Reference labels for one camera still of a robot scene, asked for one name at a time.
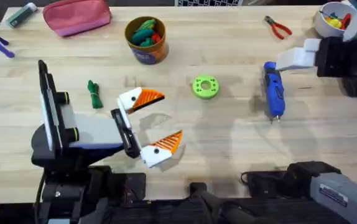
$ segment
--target wooden table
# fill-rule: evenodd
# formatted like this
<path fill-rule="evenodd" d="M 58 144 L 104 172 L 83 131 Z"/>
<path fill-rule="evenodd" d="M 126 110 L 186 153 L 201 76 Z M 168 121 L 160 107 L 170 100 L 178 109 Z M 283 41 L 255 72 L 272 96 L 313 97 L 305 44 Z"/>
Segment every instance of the wooden table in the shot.
<path fill-rule="evenodd" d="M 18 8 L 8 9 L 4 21 Z M 99 164 L 116 172 L 145 172 L 147 198 L 181 198 L 193 181 L 218 196 L 246 195 L 241 172 L 285 169 L 291 162 L 321 160 L 357 182 L 357 99 L 343 95 L 338 80 L 316 70 L 283 72 L 287 109 L 280 123 L 264 114 L 262 65 L 315 37 L 318 6 L 113 7 L 110 25 L 66 39 L 38 12 L 20 29 L 0 26 L 17 55 L 0 53 L 0 202 L 33 202 L 41 169 L 32 165 L 30 139 L 41 124 L 37 60 L 49 65 L 59 90 L 77 113 L 111 117 L 116 97 L 134 87 L 161 91 L 166 99 L 130 115 L 143 143 L 183 129 L 175 158 L 148 169 L 123 152 Z M 141 65 L 124 40 L 126 24 L 152 15 L 167 28 L 170 52 L 154 66 Z M 263 22 L 269 15 L 290 27 L 280 41 Z M 220 92 L 200 100 L 190 84 L 215 76 Z M 101 85 L 102 110 L 91 107 L 89 79 Z"/>

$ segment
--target blue glue gun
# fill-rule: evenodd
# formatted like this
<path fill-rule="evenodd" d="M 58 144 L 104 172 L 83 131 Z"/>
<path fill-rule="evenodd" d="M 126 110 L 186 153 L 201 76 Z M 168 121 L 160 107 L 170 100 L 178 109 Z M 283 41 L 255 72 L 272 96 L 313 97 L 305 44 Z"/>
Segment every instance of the blue glue gun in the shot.
<path fill-rule="evenodd" d="M 281 74 L 276 70 L 275 62 L 264 64 L 264 81 L 270 115 L 279 121 L 285 111 L 285 100 Z"/>

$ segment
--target green cable tie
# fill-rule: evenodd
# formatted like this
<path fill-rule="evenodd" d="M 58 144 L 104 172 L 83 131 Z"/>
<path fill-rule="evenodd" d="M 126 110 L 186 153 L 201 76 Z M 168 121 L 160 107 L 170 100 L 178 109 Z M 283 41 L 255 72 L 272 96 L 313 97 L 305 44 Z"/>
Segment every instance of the green cable tie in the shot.
<path fill-rule="evenodd" d="M 89 80 L 87 84 L 87 89 L 90 91 L 91 96 L 91 105 L 94 109 L 102 108 L 103 103 L 100 99 L 100 87 L 97 83 L 93 83 L 93 81 Z"/>

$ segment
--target green marker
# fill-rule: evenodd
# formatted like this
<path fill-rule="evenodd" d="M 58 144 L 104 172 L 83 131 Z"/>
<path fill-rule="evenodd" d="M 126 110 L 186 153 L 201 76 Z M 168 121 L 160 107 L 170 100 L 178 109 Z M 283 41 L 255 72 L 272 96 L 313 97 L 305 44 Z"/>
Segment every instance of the green marker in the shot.
<path fill-rule="evenodd" d="M 14 13 L 10 18 L 7 19 L 6 23 L 11 28 L 16 28 L 17 26 L 24 23 L 28 18 L 37 11 L 37 7 L 34 3 L 30 2 L 22 7 L 18 12 Z"/>

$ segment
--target red object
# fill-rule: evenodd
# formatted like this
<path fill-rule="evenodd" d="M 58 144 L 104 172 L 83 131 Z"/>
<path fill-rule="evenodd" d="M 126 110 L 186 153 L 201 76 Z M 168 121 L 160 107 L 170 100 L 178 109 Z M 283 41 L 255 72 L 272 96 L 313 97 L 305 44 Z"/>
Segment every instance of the red object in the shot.
<path fill-rule="evenodd" d="M 154 41 L 154 44 L 158 43 L 161 40 L 160 35 L 156 32 L 151 36 L 151 39 Z"/>
<path fill-rule="evenodd" d="M 347 29 L 348 25 L 350 24 L 350 20 L 351 20 L 351 14 L 347 13 L 346 16 L 343 18 L 343 20 L 341 21 L 341 29 Z"/>
<path fill-rule="evenodd" d="M 104 0 L 62 0 L 43 10 L 47 25 L 65 37 L 111 22 L 111 12 Z"/>
<path fill-rule="evenodd" d="M 289 35 L 292 35 L 292 31 L 288 27 L 279 24 L 278 22 L 274 21 L 271 17 L 265 16 L 264 20 L 271 26 L 272 32 L 281 40 L 283 40 L 285 37 L 278 32 L 277 28 L 282 29 Z"/>

